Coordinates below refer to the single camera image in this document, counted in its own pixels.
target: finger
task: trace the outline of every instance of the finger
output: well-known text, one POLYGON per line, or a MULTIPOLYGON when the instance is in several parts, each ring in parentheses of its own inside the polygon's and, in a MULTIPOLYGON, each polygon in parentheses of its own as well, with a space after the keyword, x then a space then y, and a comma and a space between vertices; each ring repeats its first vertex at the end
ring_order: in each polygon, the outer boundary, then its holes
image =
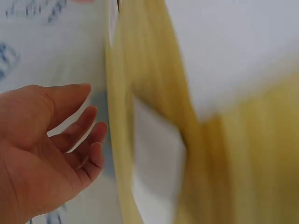
POLYGON ((97 108, 90 106, 84 110, 76 122, 68 126, 61 134, 54 135, 50 139, 62 153, 66 153, 85 135, 96 116, 97 108))
POLYGON ((80 168, 88 159, 93 143, 101 143, 107 133, 105 123, 97 123, 88 137, 71 153, 64 154, 65 160, 74 169, 80 168))
POLYGON ((93 143, 89 158, 76 174, 81 181, 81 190, 88 187, 100 174, 104 166, 104 156, 100 143, 93 143))
POLYGON ((28 86, 38 93, 51 110, 47 131, 60 125, 65 119, 75 113, 91 91, 90 84, 65 85, 60 87, 28 86))

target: white fabric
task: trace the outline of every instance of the white fabric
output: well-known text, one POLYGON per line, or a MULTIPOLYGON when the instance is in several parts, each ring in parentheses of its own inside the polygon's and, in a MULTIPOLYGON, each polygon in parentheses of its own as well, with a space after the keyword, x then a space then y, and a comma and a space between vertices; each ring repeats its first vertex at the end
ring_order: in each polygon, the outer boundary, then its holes
POLYGON ((179 130, 134 99, 132 192, 144 224, 172 224, 185 164, 179 130))
POLYGON ((165 0, 200 120, 299 61, 297 0, 165 0))

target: yellow cloth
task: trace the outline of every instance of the yellow cloth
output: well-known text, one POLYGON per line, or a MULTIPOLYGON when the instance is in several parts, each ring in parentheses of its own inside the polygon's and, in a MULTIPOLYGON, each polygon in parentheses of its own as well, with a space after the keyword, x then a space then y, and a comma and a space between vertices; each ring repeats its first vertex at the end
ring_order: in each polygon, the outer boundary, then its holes
POLYGON ((176 125, 187 147, 177 224, 299 221, 299 76, 199 123, 163 0, 124 0, 106 38, 115 171, 125 224, 142 224, 131 193, 133 93, 176 125))

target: palm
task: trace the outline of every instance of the palm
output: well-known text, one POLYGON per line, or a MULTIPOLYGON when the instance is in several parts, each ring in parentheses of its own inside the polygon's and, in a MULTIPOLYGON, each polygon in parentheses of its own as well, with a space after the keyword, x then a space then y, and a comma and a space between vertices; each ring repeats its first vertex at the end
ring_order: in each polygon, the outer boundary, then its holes
POLYGON ((96 124, 86 140, 67 153, 92 125, 96 108, 88 107, 63 133, 47 135, 83 104, 89 92, 89 86, 31 86, 0 95, 0 133, 6 146, 0 147, 0 165, 10 180, 6 190, 13 191, 20 220, 59 207, 100 173, 105 124, 96 124))

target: printed pattern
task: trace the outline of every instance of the printed pattern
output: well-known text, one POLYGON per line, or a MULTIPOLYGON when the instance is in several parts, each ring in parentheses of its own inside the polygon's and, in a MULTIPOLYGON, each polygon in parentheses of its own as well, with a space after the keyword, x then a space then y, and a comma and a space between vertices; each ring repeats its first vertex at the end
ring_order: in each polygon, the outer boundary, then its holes
POLYGON ((4 79, 16 68, 20 56, 8 44, 0 42, 0 80, 4 79))

